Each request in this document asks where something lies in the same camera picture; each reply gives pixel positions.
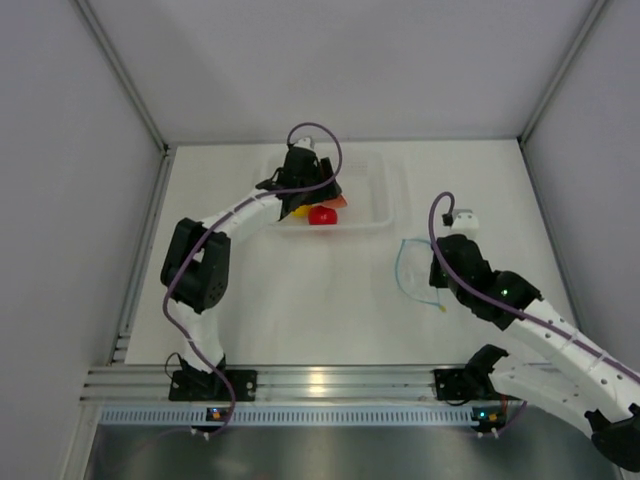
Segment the clear zip top bag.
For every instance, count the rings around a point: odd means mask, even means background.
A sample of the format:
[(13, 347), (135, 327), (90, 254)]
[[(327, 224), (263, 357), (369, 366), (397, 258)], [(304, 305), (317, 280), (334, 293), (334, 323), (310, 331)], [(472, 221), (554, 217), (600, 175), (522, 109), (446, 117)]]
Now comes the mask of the clear zip top bag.
[(395, 281), (398, 289), (409, 299), (446, 313), (439, 291), (429, 284), (432, 259), (431, 243), (428, 240), (402, 239), (394, 264)]

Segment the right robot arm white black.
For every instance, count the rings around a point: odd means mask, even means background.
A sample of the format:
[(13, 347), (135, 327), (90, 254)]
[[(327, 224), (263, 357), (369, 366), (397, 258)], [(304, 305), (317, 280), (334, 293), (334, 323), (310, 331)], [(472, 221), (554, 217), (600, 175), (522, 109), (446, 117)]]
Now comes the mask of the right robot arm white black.
[(477, 318), (524, 343), (554, 367), (548, 373), (486, 345), (468, 362), (468, 388), (480, 397), (516, 397), (584, 433), (607, 460), (639, 470), (639, 374), (566, 321), (539, 289), (494, 270), (478, 245), (455, 233), (431, 240), (430, 284), (449, 289)]

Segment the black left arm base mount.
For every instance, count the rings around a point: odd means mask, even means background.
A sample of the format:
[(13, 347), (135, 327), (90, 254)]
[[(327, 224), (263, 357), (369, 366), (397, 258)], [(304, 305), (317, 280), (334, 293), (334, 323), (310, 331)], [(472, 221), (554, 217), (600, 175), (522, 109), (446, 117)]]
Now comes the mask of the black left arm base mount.
[[(257, 371), (231, 369), (225, 378), (240, 402), (253, 402), (257, 390)], [(230, 402), (231, 393), (226, 384), (213, 372), (176, 370), (172, 373), (168, 399), (174, 402)]]

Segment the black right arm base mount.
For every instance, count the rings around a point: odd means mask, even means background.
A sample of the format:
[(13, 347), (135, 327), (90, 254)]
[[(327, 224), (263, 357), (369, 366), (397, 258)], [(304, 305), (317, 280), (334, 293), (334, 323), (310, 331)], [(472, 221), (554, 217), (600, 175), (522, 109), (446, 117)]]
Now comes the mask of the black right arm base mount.
[(487, 389), (484, 381), (464, 368), (436, 369), (433, 371), (436, 398), (453, 406), (484, 399)]

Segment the yellow fake apple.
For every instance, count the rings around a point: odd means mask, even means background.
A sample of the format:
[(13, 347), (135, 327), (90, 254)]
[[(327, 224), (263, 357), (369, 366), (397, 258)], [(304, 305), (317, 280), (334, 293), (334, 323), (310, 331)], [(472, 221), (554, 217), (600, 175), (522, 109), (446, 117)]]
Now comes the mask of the yellow fake apple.
[(309, 211), (311, 210), (311, 205), (301, 205), (297, 209), (295, 209), (291, 215), (295, 218), (306, 218), (309, 215)]

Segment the red fake apple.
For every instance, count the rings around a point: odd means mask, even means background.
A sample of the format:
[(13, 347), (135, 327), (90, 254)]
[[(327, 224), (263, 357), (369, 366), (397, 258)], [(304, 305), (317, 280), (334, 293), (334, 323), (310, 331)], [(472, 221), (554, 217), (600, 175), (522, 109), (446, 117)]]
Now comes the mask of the red fake apple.
[(333, 208), (322, 205), (314, 206), (308, 212), (307, 221), (311, 226), (336, 225), (338, 213)]

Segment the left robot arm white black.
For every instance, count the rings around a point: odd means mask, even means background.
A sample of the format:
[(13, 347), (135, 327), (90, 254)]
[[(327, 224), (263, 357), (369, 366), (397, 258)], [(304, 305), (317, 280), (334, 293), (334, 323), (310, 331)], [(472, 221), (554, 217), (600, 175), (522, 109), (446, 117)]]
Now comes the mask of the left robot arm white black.
[(238, 203), (204, 220), (184, 218), (176, 225), (161, 269), (166, 287), (162, 311), (195, 358), (191, 386), (202, 398), (215, 399), (225, 387), (233, 390), (224, 374), (214, 312), (228, 287), (231, 249), (301, 206), (339, 197), (343, 161), (341, 148), (336, 164), (320, 158), (309, 137), (290, 143), (283, 164)]

